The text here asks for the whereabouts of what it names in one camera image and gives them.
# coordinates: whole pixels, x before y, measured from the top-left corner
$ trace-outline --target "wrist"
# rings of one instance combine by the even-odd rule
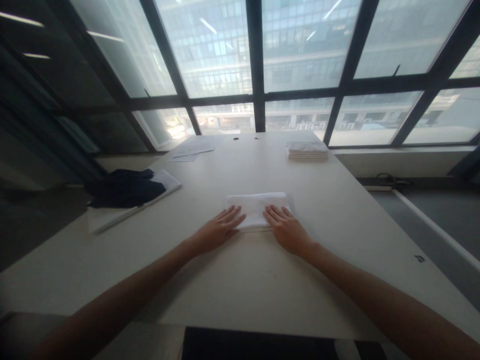
[[[320,243],[310,240],[310,243],[305,246],[299,256],[307,263],[312,263],[313,259],[323,256],[328,252]]]
[[[182,249],[183,254],[188,260],[192,260],[200,254],[197,242],[192,236],[183,240],[178,247]]]

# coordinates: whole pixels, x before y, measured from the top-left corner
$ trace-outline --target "white table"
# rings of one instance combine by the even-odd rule
[[[13,311],[70,315],[194,233],[221,211],[225,195],[285,192],[305,228],[328,249],[480,342],[480,314],[333,155],[324,162],[287,159],[288,140],[314,139],[311,132],[226,135],[195,162],[167,162],[165,156],[151,168],[169,171],[182,189],[97,237],[88,235],[81,216],[0,274],[3,304]],[[349,298],[284,251],[271,232],[240,234],[197,258],[139,319],[384,339]]]

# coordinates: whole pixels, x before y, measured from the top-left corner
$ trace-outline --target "left hand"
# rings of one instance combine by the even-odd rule
[[[232,206],[223,210],[189,237],[186,241],[192,246],[195,255],[218,248],[238,233],[239,230],[234,230],[234,228],[246,217],[245,214],[237,217],[241,209],[241,206]]]

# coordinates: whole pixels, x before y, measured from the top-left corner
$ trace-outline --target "black window frame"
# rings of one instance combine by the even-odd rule
[[[260,0],[245,0],[246,17],[248,25],[250,67],[252,78],[252,94],[239,94],[228,96],[214,96],[189,98],[183,82],[179,66],[172,51],[165,27],[162,24],[160,13],[155,0],[139,0],[145,12],[148,24],[153,32],[158,48],[170,74],[176,95],[152,96],[130,98],[115,75],[112,67],[103,55],[96,42],[87,33],[83,23],[74,7],[67,0],[44,0],[54,15],[60,20],[67,35],[81,51],[88,64],[101,80],[112,96],[115,104],[91,107],[69,107],[61,97],[49,86],[28,62],[17,53],[8,41],[0,36],[0,45],[3,46],[27,70],[46,92],[59,104],[59,108],[49,110],[55,117],[67,117],[74,121],[100,149],[95,155],[122,155],[121,152],[109,153],[102,146],[101,141],[92,136],[82,124],[81,117],[108,113],[122,113],[131,124],[133,130],[145,144],[146,154],[164,154],[157,151],[145,131],[135,118],[134,111],[185,108],[196,135],[201,135],[201,129],[193,110],[198,106],[230,105],[240,103],[253,103],[255,117],[255,131],[266,131],[265,104],[271,101],[334,98],[329,120],[323,141],[328,146],[339,115],[342,101],[346,96],[376,95],[389,93],[403,93],[422,91],[406,119],[392,138],[385,145],[349,145],[329,146],[330,149],[355,149],[355,148],[398,148],[398,147],[438,147],[458,145],[478,145],[480,131],[468,142],[461,143],[418,143],[403,144],[410,132],[414,129],[422,115],[441,90],[466,89],[480,87],[480,76],[452,78],[450,76],[462,61],[466,53],[480,36],[480,0],[472,0],[467,6],[463,16],[453,29],[442,50],[431,65],[427,73],[399,75],[375,78],[354,79],[362,51],[364,49],[372,21],[380,0],[363,0],[361,2],[352,39],[343,66],[340,82],[337,87],[315,88],[305,90],[276,91],[265,93],[264,88],[264,60],[263,60],[263,28],[262,28],[262,2]]]

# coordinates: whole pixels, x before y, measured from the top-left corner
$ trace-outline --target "white towel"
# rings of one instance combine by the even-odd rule
[[[286,155],[289,159],[328,159],[329,149],[322,141],[289,141]]]
[[[168,196],[175,190],[182,187],[182,183],[165,170],[157,171],[151,178],[151,181],[162,183],[166,191],[160,196],[154,198],[152,201],[146,202],[142,206],[136,206],[127,209],[88,207],[86,212],[88,221],[88,232],[93,235],[98,235],[99,233],[122,222],[126,218],[131,217],[133,214],[138,213],[145,207],[156,203],[160,199]]]
[[[279,209],[286,207],[290,210],[287,194],[284,192],[267,192],[255,195],[231,195],[223,200],[224,209],[232,205],[241,206],[240,214],[246,218],[236,227],[238,230],[268,231],[270,225],[265,219],[263,212],[267,205],[275,205]]]
[[[325,154],[329,148],[320,140],[318,141],[289,141],[287,143],[290,153]]]

